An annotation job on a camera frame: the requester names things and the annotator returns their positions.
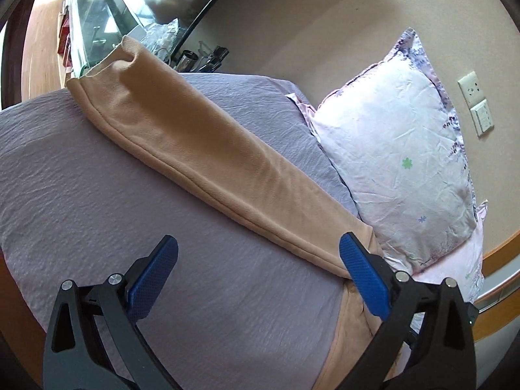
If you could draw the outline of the white wall switch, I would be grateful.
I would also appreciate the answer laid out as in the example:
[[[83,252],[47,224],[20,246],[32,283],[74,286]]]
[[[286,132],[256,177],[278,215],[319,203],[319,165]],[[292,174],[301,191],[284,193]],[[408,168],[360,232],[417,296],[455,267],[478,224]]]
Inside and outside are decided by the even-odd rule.
[[[473,108],[470,109],[473,118],[473,124],[477,132],[478,138],[481,138],[494,127],[493,117],[491,115],[488,100],[483,99]]]

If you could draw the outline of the wooden headboard shelf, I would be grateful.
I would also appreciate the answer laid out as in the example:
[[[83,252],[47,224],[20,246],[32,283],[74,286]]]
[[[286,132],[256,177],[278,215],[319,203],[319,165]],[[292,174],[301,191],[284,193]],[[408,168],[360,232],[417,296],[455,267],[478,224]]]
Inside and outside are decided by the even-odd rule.
[[[475,302],[479,318],[473,337],[481,341],[519,316],[519,231],[483,258],[485,283]]]

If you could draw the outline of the black desk items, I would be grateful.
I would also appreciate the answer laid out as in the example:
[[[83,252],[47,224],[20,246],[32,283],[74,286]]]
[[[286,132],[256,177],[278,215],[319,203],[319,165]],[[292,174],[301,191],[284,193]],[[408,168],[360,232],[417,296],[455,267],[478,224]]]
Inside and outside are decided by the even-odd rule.
[[[227,47],[210,48],[203,41],[198,42],[196,51],[185,49],[174,63],[177,72],[213,73],[221,66],[229,55]]]

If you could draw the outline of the glass top desk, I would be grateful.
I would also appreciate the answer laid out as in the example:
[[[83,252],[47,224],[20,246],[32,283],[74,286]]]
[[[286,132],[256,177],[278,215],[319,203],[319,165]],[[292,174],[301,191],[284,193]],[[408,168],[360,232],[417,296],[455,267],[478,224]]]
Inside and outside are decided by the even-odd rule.
[[[70,26],[71,76],[79,78],[125,36],[141,41],[146,31],[124,0],[64,0]]]

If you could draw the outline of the floral pillow with tree print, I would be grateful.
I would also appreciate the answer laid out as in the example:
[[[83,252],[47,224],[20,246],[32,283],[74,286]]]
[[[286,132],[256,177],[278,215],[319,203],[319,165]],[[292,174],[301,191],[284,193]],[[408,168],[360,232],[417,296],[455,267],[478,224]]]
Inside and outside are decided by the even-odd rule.
[[[392,267],[421,272],[469,239],[476,202],[457,111],[414,30],[319,106],[293,103]]]

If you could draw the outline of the white wall socket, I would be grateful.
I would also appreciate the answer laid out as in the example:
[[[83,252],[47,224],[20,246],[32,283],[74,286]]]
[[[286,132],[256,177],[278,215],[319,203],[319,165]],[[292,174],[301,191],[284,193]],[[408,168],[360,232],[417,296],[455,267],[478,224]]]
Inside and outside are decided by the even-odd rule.
[[[485,99],[485,93],[475,71],[471,71],[463,78],[459,78],[457,83],[468,108],[474,108]]]

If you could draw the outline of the pink floral pillow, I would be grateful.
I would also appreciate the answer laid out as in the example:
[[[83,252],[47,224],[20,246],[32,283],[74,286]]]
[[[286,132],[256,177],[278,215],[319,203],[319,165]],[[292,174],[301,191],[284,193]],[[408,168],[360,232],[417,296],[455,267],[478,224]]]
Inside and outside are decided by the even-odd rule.
[[[386,253],[384,259],[390,267],[408,272],[415,281],[440,284],[446,277],[454,278],[465,302],[474,302],[484,283],[483,250],[484,223],[488,215],[488,200],[482,201],[477,208],[477,226],[467,241],[450,254],[429,265],[419,273],[412,273],[405,263],[394,254]]]

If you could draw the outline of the tan fleece garment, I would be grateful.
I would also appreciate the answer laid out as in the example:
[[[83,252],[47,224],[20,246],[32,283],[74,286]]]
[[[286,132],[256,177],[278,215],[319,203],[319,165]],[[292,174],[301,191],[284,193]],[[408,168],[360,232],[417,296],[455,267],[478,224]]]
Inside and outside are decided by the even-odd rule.
[[[291,371],[304,388],[341,389],[382,322],[339,241],[351,232],[382,258],[373,229],[133,39],[67,86],[111,141],[254,239],[190,254],[216,297],[208,364],[238,384]]]

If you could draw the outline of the lavender bed sheet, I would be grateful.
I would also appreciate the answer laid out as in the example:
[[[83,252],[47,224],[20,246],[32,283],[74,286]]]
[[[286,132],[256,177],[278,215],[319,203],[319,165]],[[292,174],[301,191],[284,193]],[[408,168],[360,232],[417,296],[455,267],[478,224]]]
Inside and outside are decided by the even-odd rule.
[[[1,113],[1,330],[33,375],[66,279],[97,284],[166,236],[179,260],[138,327],[185,389],[310,389],[343,283],[113,144],[66,90]]]

